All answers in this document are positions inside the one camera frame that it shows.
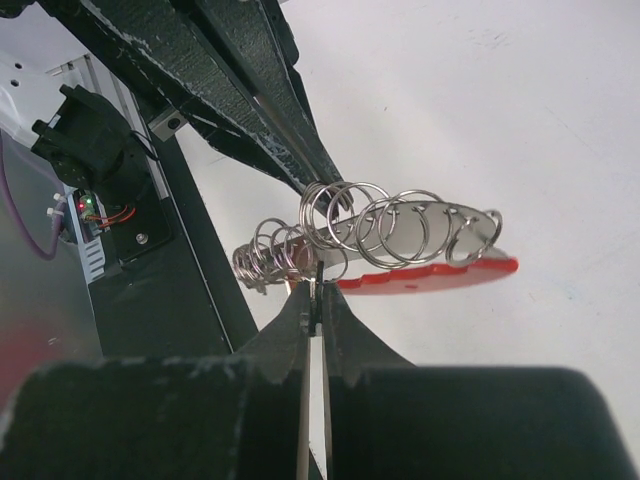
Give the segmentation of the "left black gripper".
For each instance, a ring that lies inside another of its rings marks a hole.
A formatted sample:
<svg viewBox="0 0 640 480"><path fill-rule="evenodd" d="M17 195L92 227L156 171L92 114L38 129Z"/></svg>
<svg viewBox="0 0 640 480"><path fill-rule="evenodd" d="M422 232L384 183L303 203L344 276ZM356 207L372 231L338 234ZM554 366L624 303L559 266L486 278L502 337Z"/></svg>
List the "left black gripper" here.
<svg viewBox="0 0 640 480"><path fill-rule="evenodd" d="M215 150L298 193L343 179L277 1L47 1L44 9L142 96L160 141L188 122Z"/></svg>

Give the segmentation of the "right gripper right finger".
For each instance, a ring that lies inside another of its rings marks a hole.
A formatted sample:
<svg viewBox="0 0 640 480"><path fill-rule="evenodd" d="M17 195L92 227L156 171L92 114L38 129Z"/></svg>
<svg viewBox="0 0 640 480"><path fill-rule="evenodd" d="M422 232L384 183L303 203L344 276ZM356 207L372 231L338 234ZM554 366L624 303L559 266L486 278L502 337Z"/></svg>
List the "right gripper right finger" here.
<svg viewBox="0 0 640 480"><path fill-rule="evenodd" d="M322 290L332 479L634 479L596 386L540 366L417 366Z"/></svg>

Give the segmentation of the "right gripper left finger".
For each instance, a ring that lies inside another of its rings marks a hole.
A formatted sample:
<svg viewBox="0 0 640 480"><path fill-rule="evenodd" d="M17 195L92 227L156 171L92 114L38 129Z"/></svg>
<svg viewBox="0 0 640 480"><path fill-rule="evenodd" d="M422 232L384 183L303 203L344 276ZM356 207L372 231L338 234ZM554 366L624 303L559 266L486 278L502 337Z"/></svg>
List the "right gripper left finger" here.
<svg viewBox="0 0 640 480"><path fill-rule="evenodd" d="M58 363L1 417L5 479L304 479L312 292L238 352Z"/></svg>

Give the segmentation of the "black key tag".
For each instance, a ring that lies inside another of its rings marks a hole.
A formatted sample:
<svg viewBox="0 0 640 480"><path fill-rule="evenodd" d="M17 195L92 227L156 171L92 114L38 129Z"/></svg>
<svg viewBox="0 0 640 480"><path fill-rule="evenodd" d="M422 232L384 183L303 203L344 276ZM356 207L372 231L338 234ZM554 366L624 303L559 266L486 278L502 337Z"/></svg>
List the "black key tag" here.
<svg viewBox="0 0 640 480"><path fill-rule="evenodd" d="M310 334L312 337L321 335L323 284L324 262L319 260L315 267L315 275L310 282Z"/></svg>

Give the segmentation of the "red handled key organizer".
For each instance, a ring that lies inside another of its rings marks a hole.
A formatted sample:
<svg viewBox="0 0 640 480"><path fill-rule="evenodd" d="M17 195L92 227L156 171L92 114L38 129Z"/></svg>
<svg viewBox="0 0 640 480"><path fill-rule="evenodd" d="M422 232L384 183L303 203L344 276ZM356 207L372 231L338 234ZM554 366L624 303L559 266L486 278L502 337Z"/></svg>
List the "red handled key organizer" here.
<svg viewBox="0 0 640 480"><path fill-rule="evenodd" d="M315 182L301 195L296 223L263 220L231 264L236 279L261 294L311 280L355 295L464 288L518 270L518 260L497 246L503 226L495 209L423 189Z"/></svg>

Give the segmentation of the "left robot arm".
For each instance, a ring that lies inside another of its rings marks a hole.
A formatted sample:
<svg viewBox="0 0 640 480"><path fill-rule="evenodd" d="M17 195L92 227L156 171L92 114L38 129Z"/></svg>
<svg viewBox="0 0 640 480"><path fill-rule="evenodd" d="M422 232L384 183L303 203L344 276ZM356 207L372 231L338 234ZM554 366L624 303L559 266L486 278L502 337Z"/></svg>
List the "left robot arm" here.
<svg viewBox="0 0 640 480"><path fill-rule="evenodd" d="M179 113L215 150L297 192L340 173L322 144L275 1L47 1L66 27L142 101ZM126 118L81 87L57 89L30 123L33 151L73 186L122 206L150 183Z"/></svg>

